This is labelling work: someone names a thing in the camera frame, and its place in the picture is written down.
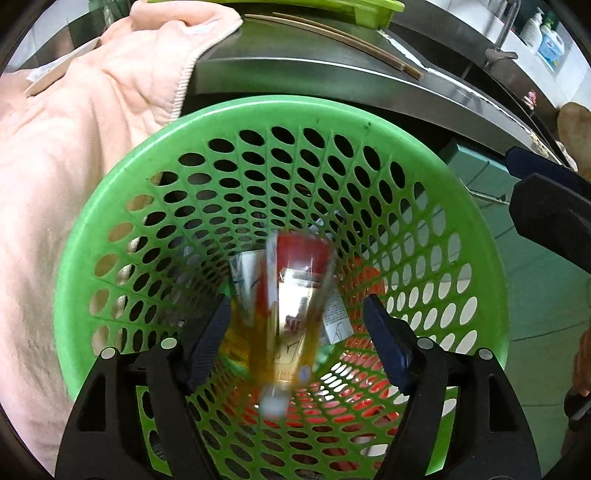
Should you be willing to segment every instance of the stainless steel counter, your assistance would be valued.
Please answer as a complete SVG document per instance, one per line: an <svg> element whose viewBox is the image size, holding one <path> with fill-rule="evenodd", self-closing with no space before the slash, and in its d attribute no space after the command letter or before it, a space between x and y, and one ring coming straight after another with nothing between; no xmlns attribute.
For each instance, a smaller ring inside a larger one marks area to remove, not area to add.
<svg viewBox="0 0 591 480"><path fill-rule="evenodd" d="M322 20L401 57L377 32ZM426 73L418 81L335 40L286 25L246 20L197 63L191 93L289 93L404 113L505 154L535 150L523 124L469 88Z"/></svg>

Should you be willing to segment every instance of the basket hole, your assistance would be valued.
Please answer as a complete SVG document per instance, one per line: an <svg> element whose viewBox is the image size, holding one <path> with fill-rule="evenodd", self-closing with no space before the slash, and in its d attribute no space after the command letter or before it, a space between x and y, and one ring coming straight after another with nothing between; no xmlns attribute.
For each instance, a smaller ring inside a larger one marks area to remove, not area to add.
<svg viewBox="0 0 591 480"><path fill-rule="evenodd" d="M298 450L312 450L312 445L304 442L290 442L290 446L297 448Z"/></svg>
<svg viewBox="0 0 591 480"><path fill-rule="evenodd" d="M148 334L148 348L152 348L153 346L156 345L158 341L157 335L156 335L156 331L152 330L149 334Z"/></svg>
<svg viewBox="0 0 591 480"><path fill-rule="evenodd" d="M226 177L220 180L220 185L227 189L237 189L240 186L240 182L237 179Z"/></svg>
<svg viewBox="0 0 591 480"><path fill-rule="evenodd" d="M343 455L347 455L349 451L346 448L331 447L323 449L322 453L330 457L340 457Z"/></svg>
<svg viewBox="0 0 591 480"><path fill-rule="evenodd" d="M359 183L365 187L369 188L371 186L371 182L369 181L369 175L361 166L356 166L354 169L355 177L359 180Z"/></svg>
<svg viewBox="0 0 591 480"><path fill-rule="evenodd" d="M314 183L316 181L314 175L312 175L312 172L307 168L300 167L297 169L297 173L304 181L307 181L309 183Z"/></svg>
<svg viewBox="0 0 591 480"><path fill-rule="evenodd" d="M345 212L347 212L350 215L353 214L353 212L354 212L353 205L351 205L351 202L348 199L346 199L345 197L341 197L340 204L345 209Z"/></svg>
<svg viewBox="0 0 591 480"><path fill-rule="evenodd" d="M172 292L173 288L168 286L166 287L162 293L160 294L160 300L164 300L166 297L168 297L170 295L170 293Z"/></svg>
<svg viewBox="0 0 591 480"><path fill-rule="evenodd" d="M287 433L290 436L298 438L298 439L305 439L305 438L309 437L309 435L306 432L298 432L296 430L288 430Z"/></svg>
<svg viewBox="0 0 591 480"><path fill-rule="evenodd" d="M460 314L460 325L467 324L472 317L476 313L476 308L478 307L478 299L476 297L470 297L464 308L462 308L462 312Z"/></svg>
<svg viewBox="0 0 591 480"><path fill-rule="evenodd" d="M429 313L427 313L427 316L425 317L425 323L423 324L423 329L429 330L429 328L431 328L433 325L435 325L436 320L437 320L437 309L432 308L431 310L429 310Z"/></svg>
<svg viewBox="0 0 591 480"><path fill-rule="evenodd" d="M207 143L207 146L218 153L230 153L234 151L234 145L224 138L213 138Z"/></svg>
<svg viewBox="0 0 591 480"><path fill-rule="evenodd" d="M144 343L144 333L141 330L136 330L132 341L132 348L134 352L139 352L142 349Z"/></svg>
<svg viewBox="0 0 591 480"><path fill-rule="evenodd" d="M414 308L418 301L418 287L413 287L410 291L410 295L408 296L408 307Z"/></svg>
<svg viewBox="0 0 591 480"><path fill-rule="evenodd" d="M238 170L238 166L233 161L226 160L226 159L215 161L213 163L213 168L215 168L216 170L224 171L224 172L228 172L228 173Z"/></svg>
<svg viewBox="0 0 591 480"><path fill-rule="evenodd" d="M353 158L355 155L351 142L342 135L335 135L335 146L347 158Z"/></svg>
<svg viewBox="0 0 591 480"><path fill-rule="evenodd" d="M248 202L248 205L250 205L253 208L266 208L267 204L265 202L263 202L262 200L250 200Z"/></svg>
<svg viewBox="0 0 591 480"><path fill-rule="evenodd" d="M261 467L259 471L262 476L264 476L267 480L287 480L283 475L279 472L274 470L270 470L268 468Z"/></svg>
<svg viewBox="0 0 591 480"><path fill-rule="evenodd" d="M439 346L441 348L443 348L444 350L449 350L452 345L454 340L456 339L456 335L453 333L448 333L445 338L441 341L441 343L439 344Z"/></svg>
<svg viewBox="0 0 591 480"><path fill-rule="evenodd" d="M417 236L418 236L418 243L422 247L426 247L427 243L429 242L429 227L427 226L427 222L425 222L425 220L421 220L418 223Z"/></svg>
<svg viewBox="0 0 591 480"><path fill-rule="evenodd" d="M337 175L344 177L347 171L339 158L335 157L334 155L330 155L328 160L330 168L332 168Z"/></svg>
<svg viewBox="0 0 591 480"><path fill-rule="evenodd" d="M281 163L290 164L291 162L293 162L291 155L289 155L289 153L287 153L282 148L273 148L271 150L271 155L274 159L280 161Z"/></svg>
<svg viewBox="0 0 591 480"><path fill-rule="evenodd" d="M201 395L197 395L197 397L195 397L195 399L197 400L197 404L199 405L199 408L208 412L209 411L209 406L207 405L207 403L205 403L205 400L203 399L203 397Z"/></svg>
<svg viewBox="0 0 591 480"><path fill-rule="evenodd" d="M274 465L274 466L284 466L285 465L285 462L283 460L281 460L279 457L272 455L270 453L262 452L261 457L264 461L266 461L270 465Z"/></svg>
<svg viewBox="0 0 591 480"><path fill-rule="evenodd" d="M107 290L106 288L97 290L90 298L90 303L88 305L89 313L91 315L96 315L97 313L99 313L102 309L105 308L105 305L107 305L108 300L109 290Z"/></svg>
<svg viewBox="0 0 591 480"><path fill-rule="evenodd" d="M437 271L439 267L441 267L441 261L443 259L443 253L441 252L441 247L439 245L435 245L431 250L431 270Z"/></svg>
<svg viewBox="0 0 591 480"><path fill-rule="evenodd" d="M187 192L184 190L173 190L164 195L164 201L166 203L182 202L185 198L187 198Z"/></svg>
<svg viewBox="0 0 591 480"><path fill-rule="evenodd" d="M160 255L160 249L157 247L153 248L151 250L148 250L146 252L146 254L143 256L142 262L145 264L153 262L159 255Z"/></svg>
<svg viewBox="0 0 591 480"><path fill-rule="evenodd" d="M353 200L355 200L356 202L361 201L361 192L355 184L349 182L347 184L347 191L349 192L349 195L353 197Z"/></svg>
<svg viewBox="0 0 591 480"><path fill-rule="evenodd" d="M304 128L305 139L314 145L316 148L324 148L324 138L313 128Z"/></svg>
<svg viewBox="0 0 591 480"><path fill-rule="evenodd" d="M281 167L271 167L271 173L281 180L289 180L291 178L288 171Z"/></svg>
<svg viewBox="0 0 591 480"><path fill-rule="evenodd" d="M154 418L154 411L152 410L152 400L150 399L150 392L146 391L142 395L142 409L149 419Z"/></svg>
<svg viewBox="0 0 591 480"><path fill-rule="evenodd" d="M243 462L252 462L250 454L242 447L238 445L230 445L232 452Z"/></svg>
<svg viewBox="0 0 591 480"><path fill-rule="evenodd" d="M157 238L166 238L172 235L176 231L176 225L166 225L163 226L158 232L156 233Z"/></svg>
<svg viewBox="0 0 591 480"><path fill-rule="evenodd" d="M98 327L92 334L91 346L95 355L99 355L109 341L109 328L106 325Z"/></svg>
<svg viewBox="0 0 591 480"><path fill-rule="evenodd" d="M265 175L258 170L247 170L244 176L252 181L265 181Z"/></svg>
<svg viewBox="0 0 591 480"><path fill-rule="evenodd" d="M447 296L451 287L452 287L452 276L449 273L446 273L441 278L441 282L439 282L439 292L437 294L438 294L440 300L443 300Z"/></svg>
<svg viewBox="0 0 591 480"><path fill-rule="evenodd" d="M250 151L243 152L242 159L251 165L264 165L265 164L265 158L261 157L256 152L250 152Z"/></svg>
<svg viewBox="0 0 591 480"><path fill-rule="evenodd" d="M340 441L340 438L338 437L334 437L334 436L320 436L320 437L316 437L316 441L319 443L337 443Z"/></svg>
<svg viewBox="0 0 591 480"><path fill-rule="evenodd" d="M263 432L272 439L281 440L281 435L277 432L274 432L273 430L263 429Z"/></svg>
<svg viewBox="0 0 591 480"><path fill-rule="evenodd" d="M359 464L357 462L348 461L331 462L329 466L337 472L350 472L359 468Z"/></svg>
<svg viewBox="0 0 591 480"><path fill-rule="evenodd" d="M222 210L222 206L217 203L210 203L203 207L203 213L218 213Z"/></svg>
<svg viewBox="0 0 591 480"><path fill-rule="evenodd" d="M377 445L370 445L369 447L364 448L360 453L361 455L368 457L377 457L384 455L386 450L388 450L387 443L378 443Z"/></svg>
<svg viewBox="0 0 591 480"><path fill-rule="evenodd" d="M115 254L108 254L102 257L96 263L95 275L97 277L103 277L104 275L107 275L107 273L109 273L113 269L118 259L119 257L117 257L117 255Z"/></svg>
<svg viewBox="0 0 591 480"><path fill-rule="evenodd" d="M127 344L127 329L122 328L117 333L117 339L115 340L115 346L117 350L122 352L125 349L125 345Z"/></svg>
<svg viewBox="0 0 591 480"><path fill-rule="evenodd" d="M156 224L160 223L162 220L164 220L165 217L166 217L166 213L164 213L164 212L158 211L158 212L149 213L144 220L144 225L145 226L156 225Z"/></svg>
<svg viewBox="0 0 591 480"><path fill-rule="evenodd" d="M142 288L144 288L148 284L148 280L150 280L149 273L141 274L134 283L134 290L140 291Z"/></svg>
<svg viewBox="0 0 591 480"><path fill-rule="evenodd" d="M205 157L198 153L189 152L181 155L178 162L185 167L198 167L205 163Z"/></svg>
<svg viewBox="0 0 591 480"><path fill-rule="evenodd" d="M357 444L369 443L375 438L375 433L362 433L361 435L355 435L350 438L350 441Z"/></svg>
<svg viewBox="0 0 591 480"><path fill-rule="evenodd" d="M165 462L166 456L164 455L162 443L160 442L160 436L158 435L158 432L156 432L156 430L150 430L150 433L148 435L148 441L150 442L150 448L154 452L154 455L163 462Z"/></svg>
<svg viewBox="0 0 591 480"><path fill-rule="evenodd" d="M332 432L333 428L329 427L328 425L317 425L315 427L312 427L312 430L314 430L315 432L318 432L318 433L326 433L326 432Z"/></svg>
<svg viewBox="0 0 591 480"><path fill-rule="evenodd" d="M440 322L441 328L447 327L452 322L455 314L456 314L456 304L450 303L447 307L445 307L445 310L443 310L443 313L441 314L441 322Z"/></svg>
<svg viewBox="0 0 591 480"><path fill-rule="evenodd" d="M234 435L236 436L236 438L238 440L240 440L247 447L254 447L254 445L255 445L254 442L250 438L245 436L244 434L242 434L240 432L234 432Z"/></svg>
<svg viewBox="0 0 591 480"><path fill-rule="evenodd" d="M442 236L446 226L445 212L441 207L433 210L433 232L435 235Z"/></svg>
<svg viewBox="0 0 591 480"><path fill-rule="evenodd" d="M385 182L384 180L380 180L378 187L379 187L380 195L382 196L384 201L387 204L391 204L392 200L394 199L394 196L392 195L392 190L390 189L390 185L388 185L388 183Z"/></svg>
<svg viewBox="0 0 591 480"><path fill-rule="evenodd" d="M262 147L265 144L265 139L262 135L253 130L240 130L238 135L244 143L254 145L255 147Z"/></svg>
<svg viewBox="0 0 591 480"><path fill-rule="evenodd" d="M191 215L195 211L195 207L192 205L184 205L182 207L177 208L174 212L174 216L177 218L187 217Z"/></svg>
<svg viewBox="0 0 591 480"><path fill-rule="evenodd" d="M307 189L301 183L297 183L296 185L300 185L300 190ZM281 193L283 195L287 195L290 192L289 189L285 185L283 185L282 183L278 183L276 181L271 183L271 188L273 190L275 190L277 193Z"/></svg>
<svg viewBox="0 0 591 480"><path fill-rule="evenodd" d="M454 263L460 258L461 248L462 242L460 241L460 236L457 233L454 233L449 238L449 243L447 244L447 258L451 263Z"/></svg>
<svg viewBox="0 0 591 480"><path fill-rule="evenodd" d="M238 210L233 210L230 213L240 214L240 213L246 212L246 209L243 207L230 207L228 210L232 210L232 209L238 209ZM226 219L224 217L213 217L209 221L209 223L211 223L211 225L220 225L223 222L226 222Z"/></svg>
<svg viewBox="0 0 591 480"><path fill-rule="evenodd" d="M295 469L295 474L304 480L324 480L324 474L314 470Z"/></svg>
<svg viewBox="0 0 591 480"><path fill-rule="evenodd" d="M393 179L394 183L396 184L396 186L399 189L403 189L404 186L406 185L406 178L404 176L404 170L395 161L390 163L390 175L392 176L392 179Z"/></svg>
<svg viewBox="0 0 591 480"><path fill-rule="evenodd" d="M470 285L470 280L472 279L472 267L469 263L464 265L460 270L459 275L457 276L457 286L456 290L458 293L464 293L468 286Z"/></svg>
<svg viewBox="0 0 591 480"><path fill-rule="evenodd" d="M372 209L373 213L377 217L382 216L382 205L380 204L379 200L373 195L369 197L369 207Z"/></svg>
<svg viewBox="0 0 591 480"><path fill-rule="evenodd" d="M151 205L152 203L154 203L154 197L152 197L151 195L142 194L128 201L125 208L129 212L137 212L147 207L148 205Z"/></svg>
<svg viewBox="0 0 591 480"><path fill-rule="evenodd" d="M421 319L423 318L423 314L421 312L415 312L413 315L412 320L410 321L410 328L416 330L419 325L421 325Z"/></svg>
<svg viewBox="0 0 591 480"><path fill-rule="evenodd" d="M273 127L271 128L271 133L273 134L273 137L275 137L280 142L288 145L293 145L296 143L296 139L287 128Z"/></svg>
<svg viewBox="0 0 591 480"><path fill-rule="evenodd" d="M215 438L208 430L203 429L201 431L201 435L211 448L215 450L220 450L222 448L220 443L217 441L217 438Z"/></svg>
<svg viewBox="0 0 591 480"><path fill-rule="evenodd" d="M225 437L228 434L226 433L226 430L224 430L224 428L214 419L209 420L209 424L212 426L213 430L220 436L220 437Z"/></svg>
<svg viewBox="0 0 591 480"><path fill-rule="evenodd" d="M358 432L359 430L361 430L363 428L363 424L361 423L352 423L351 425L346 425L343 428L341 428L341 430L345 433L351 433L351 432Z"/></svg>
<svg viewBox="0 0 591 480"><path fill-rule="evenodd" d="M366 209L361 209L361 219L363 220L363 223L365 224L365 226L367 228L371 228L373 222L371 219L371 215L369 214L369 212Z"/></svg>
<svg viewBox="0 0 591 480"><path fill-rule="evenodd" d="M310 150L306 150L305 148L300 150L300 157L311 167L320 167L320 160Z"/></svg>
<svg viewBox="0 0 591 480"><path fill-rule="evenodd" d="M294 453L291 458L293 458L296 462L303 463L305 465L315 465L318 463L317 458L310 455L305 455L303 453Z"/></svg>
<svg viewBox="0 0 591 480"><path fill-rule="evenodd" d="M125 307L127 306L127 296L121 295L117 300L113 303L111 307L111 316L116 320L123 314Z"/></svg>
<svg viewBox="0 0 591 480"><path fill-rule="evenodd" d="M322 179L324 180L324 183L326 183L328 188L338 192L339 183L335 180L335 178L332 175L330 175L329 173L325 173L322 175Z"/></svg>
<svg viewBox="0 0 591 480"><path fill-rule="evenodd" d="M425 187L422 183L416 182L413 185L413 195L414 200L417 203L417 206L420 210L424 210L425 208L427 208L427 192L425 192Z"/></svg>
<svg viewBox="0 0 591 480"><path fill-rule="evenodd" d="M178 180L178 175L173 171L161 171L150 179L150 183L159 187L172 185Z"/></svg>
<svg viewBox="0 0 591 480"><path fill-rule="evenodd" d="M263 439L261 440L261 443L267 447L269 450L273 450L275 452L282 452L283 451L283 447L275 442L272 442L270 440L267 439Z"/></svg>
<svg viewBox="0 0 591 480"><path fill-rule="evenodd" d="M109 232L109 241L116 242L126 237L134 229L134 224L131 222L122 222L115 225Z"/></svg>
<svg viewBox="0 0 591 480"><path fill-rule="evenodd" d="M296 192L303 195L304 197L311 197L312 196L312 192L310 191L310 189L306 185L303 185L301 183L296 183L294 187L295 187Z"/></svg>
<svg viewBox="0 0 591 480"><path fill-rule="evenodd" d="M232 460L231 458L226 458L224 460L224 462L226 462L226 466L232 471L232 473L239 476L240 478L250 478L251 477L251 474L248 473L248 470L246 470L242 465L237 463L235 460Z"/></svg>

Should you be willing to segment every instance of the green plastic basket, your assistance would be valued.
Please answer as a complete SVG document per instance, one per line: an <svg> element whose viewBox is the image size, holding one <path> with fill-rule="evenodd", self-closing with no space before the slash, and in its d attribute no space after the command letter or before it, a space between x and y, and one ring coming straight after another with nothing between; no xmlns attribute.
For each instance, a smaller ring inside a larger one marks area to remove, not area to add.
<svg viewBox="0 0 591 480"><path fill-rule="evenodd" d="M355 335L336 345L288 417L261 422L242 406L242 374L216 360L188 398L221 475L373 478L406 397L388 384L360 306L387 310L445 349L508 347L504 276L479 209L427 147L386 120L340 103L262 96L179 119L122 160L84 207L67 242L54 302L57 352L75 398L96 355L128 353L178 335L228 274L228 256L275 228L332 238ZM447 391L431 468L453 423ZM138 389L154 468L150 393Z"/></svg>

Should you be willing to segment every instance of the blue gripper pad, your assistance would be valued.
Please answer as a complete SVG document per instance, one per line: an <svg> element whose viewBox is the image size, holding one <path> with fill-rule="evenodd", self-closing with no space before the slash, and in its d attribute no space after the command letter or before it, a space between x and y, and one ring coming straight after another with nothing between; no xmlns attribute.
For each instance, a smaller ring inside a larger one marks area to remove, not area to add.
<svg viewBox="0 0 591 480"><path fill-rule="evenodd" d="M415 383L410 373L417 336L404 320L392 318L377 295L363 301L363 321L390 383L410 395Z"/></svg>

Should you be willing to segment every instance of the chopsticks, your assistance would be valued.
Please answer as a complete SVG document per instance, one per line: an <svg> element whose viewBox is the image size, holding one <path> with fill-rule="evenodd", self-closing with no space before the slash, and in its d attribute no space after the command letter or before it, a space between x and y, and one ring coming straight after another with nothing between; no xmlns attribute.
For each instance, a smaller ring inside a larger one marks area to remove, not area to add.
<svg viewBox="0 0 591 480"><path fill-rule="evenodd" d="M421 80L423 78L423 73L417 68L400 60L398 57L395 57L391 53L382 50L381 48L378 48L375 45L363 40L362 38L355 37L354 35L351 35L342 30L338 30L337 28L329 27L328 25L314 22L313 20L308 20L307 18L296 17L295 15L286 15L275 12L273 13L273 15L275 16L273 17L271 15L257 14L246 14L244 16L247 18L267 20L270 22L275 22L283 25L289 25L291 27L301 28L302 30L317 33L318 35L322 35L327 38L332 38L333 40L344 43L349 47L357 48L358 50L361 50L366 54L371 55L375 59L383 61L387 65L390 65L391 67L400 70L401 72L406 72L411 77L417 80Z"/></svg>

